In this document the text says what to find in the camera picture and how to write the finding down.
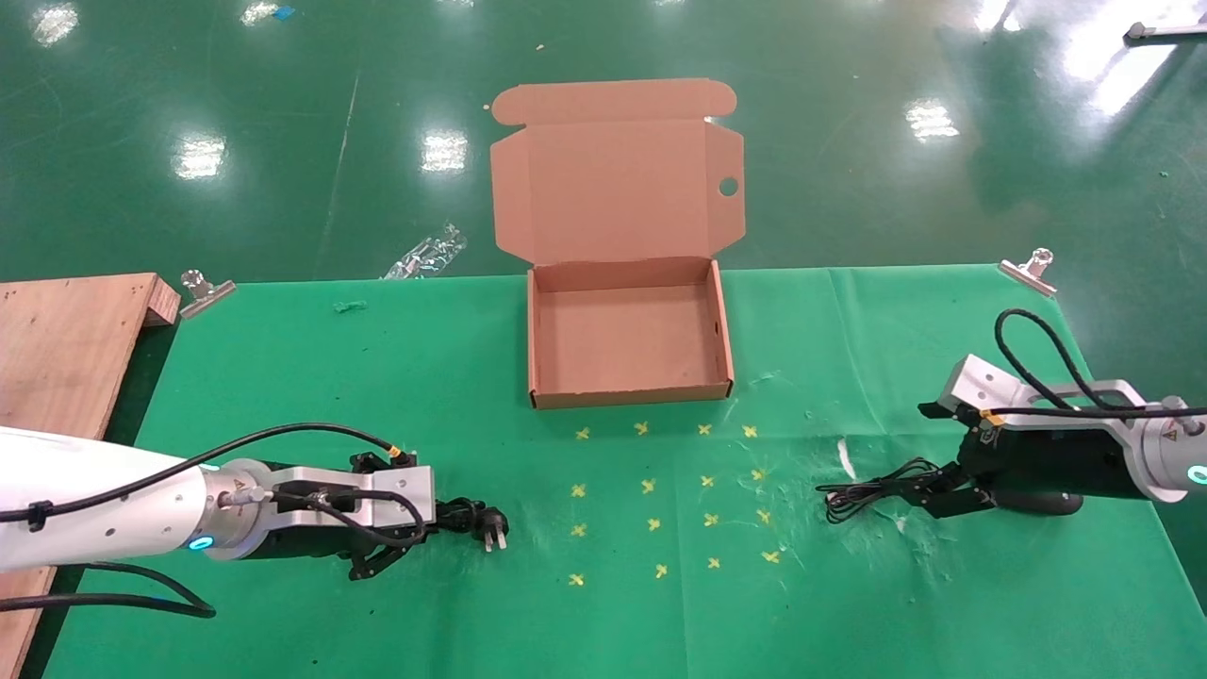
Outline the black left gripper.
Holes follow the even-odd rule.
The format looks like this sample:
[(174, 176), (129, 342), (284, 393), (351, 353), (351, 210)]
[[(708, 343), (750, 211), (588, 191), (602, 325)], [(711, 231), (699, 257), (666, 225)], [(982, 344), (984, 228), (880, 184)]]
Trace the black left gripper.
[[(416, 455), (400, 453), (380, 456), (367, 451), (350, 456), (351, 472), (377, 473), (416, 467)], [(272, 529), (260, 546), (244, 560), (286, 560), (301, 557), (337, 557), (348, 560), (349, 580), (362, 581), (378, 576), (383, 570), (404, 558), (414, 548), (427, 542), (427, 529), (398, 527), (380, 529), (380, 534), (404, 546), (391, 546), (371, 542), (348, 527), (285, 527)]]

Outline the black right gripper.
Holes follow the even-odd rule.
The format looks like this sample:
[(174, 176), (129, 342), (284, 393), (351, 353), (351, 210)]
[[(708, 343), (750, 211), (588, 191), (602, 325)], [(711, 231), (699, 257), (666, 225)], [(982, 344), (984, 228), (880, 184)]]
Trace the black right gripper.
[[(926, 420), (963, 420), (963, 405), (919, 403)], [(1114, 431), (992, 428), (970, 431), (956, 463), (894, 481), (894, 494), (932, 519), (993, 510), (991, 488), (1067, 491), (1104, 498), (1143, 498)]]

